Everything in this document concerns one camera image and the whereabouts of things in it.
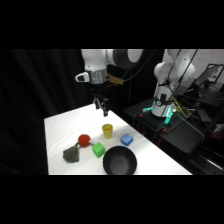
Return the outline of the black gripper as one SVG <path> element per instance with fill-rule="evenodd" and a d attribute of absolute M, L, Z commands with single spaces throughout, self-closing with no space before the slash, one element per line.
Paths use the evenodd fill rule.
<path fill-rule="evenodd" d="M 103 115 L 104 117 L 108 116 L 108 108 L 109 108 L 109 99 L 105 98 L 106 97 L 106 89 L 107 89 L 107 84 L 106 83 L 101 83 L 101 84 L 91 84 L 90 85 L 90 90 L 94 97 L 94 103 L 96 106 L 96 109 L 103 109 Z"/>

